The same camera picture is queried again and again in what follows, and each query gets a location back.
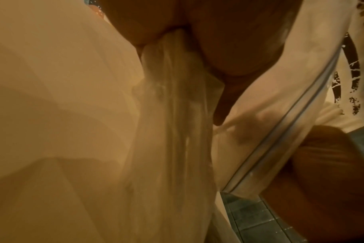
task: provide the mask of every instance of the tile floor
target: tile floor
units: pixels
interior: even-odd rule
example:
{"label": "tile floor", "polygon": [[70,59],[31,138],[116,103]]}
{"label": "tile floor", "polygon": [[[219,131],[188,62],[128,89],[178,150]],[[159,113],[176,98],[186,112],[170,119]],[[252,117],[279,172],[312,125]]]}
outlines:
{"label": "tile floor", "polygon": [[[364,128],[350,133],[364,153]],[[258,198],[248,201],[222,194],[230,224],[243,243],[300,243],[307,242],[284,223],[268,205]]]}

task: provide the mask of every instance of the floor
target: floor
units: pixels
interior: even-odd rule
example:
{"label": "floor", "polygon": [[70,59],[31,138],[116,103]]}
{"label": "floor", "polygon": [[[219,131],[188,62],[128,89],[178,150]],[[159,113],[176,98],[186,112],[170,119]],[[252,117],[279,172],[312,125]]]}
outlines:
{"label": "floor", "polygon": [[[350,133],[364,153],[364,128]],[[299,243],[307,242],[284,223],[261,199],[248,201],[230,194],[222,194],[230,224],[243,243]]]}

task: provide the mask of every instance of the person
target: person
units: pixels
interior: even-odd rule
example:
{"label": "person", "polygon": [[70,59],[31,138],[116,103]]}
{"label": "person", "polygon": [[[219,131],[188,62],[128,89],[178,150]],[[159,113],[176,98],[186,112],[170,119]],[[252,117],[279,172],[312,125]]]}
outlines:
{"label": "person", "polygon": [[[141,55],[187,28],[225,89],[214,124],[274,65],[301,0],[101,0],[112,25]],[[364,156],[341,130],[315,126],[263,191],[271,208],[309,242],[364,240]]]}

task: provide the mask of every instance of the hand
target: hand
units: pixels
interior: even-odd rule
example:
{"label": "hand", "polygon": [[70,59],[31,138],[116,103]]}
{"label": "hand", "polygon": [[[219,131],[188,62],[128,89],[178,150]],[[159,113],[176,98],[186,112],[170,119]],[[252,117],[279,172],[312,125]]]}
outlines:
{"label": "hand", "polygon": [[190,29],[225,83],[220,125],[239,96],[274,65],[302,0],[101,0],[115,28],[141,53],[175,28]]}
{"label": "hand", "polygon": [[262,196],[309,242],[364,236],[364,157],[339,129],[315,126]]}

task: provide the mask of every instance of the wrinkled skin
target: wrinkled skin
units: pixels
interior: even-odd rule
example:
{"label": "wrinkled skin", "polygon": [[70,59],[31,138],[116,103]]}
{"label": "wrinkled skin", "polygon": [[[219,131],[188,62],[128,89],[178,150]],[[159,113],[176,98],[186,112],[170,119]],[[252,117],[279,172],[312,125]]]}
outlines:
{"label": "wrinkled skin", "polygon": [[[140,55],[174,28],[189,29],[226,87],[220,125],[243,91],[280,57],[301,0],[101,0],[115,28]],[[364,235],[364,158],[348,135],[315,126],[262,193],[309,242]]]}

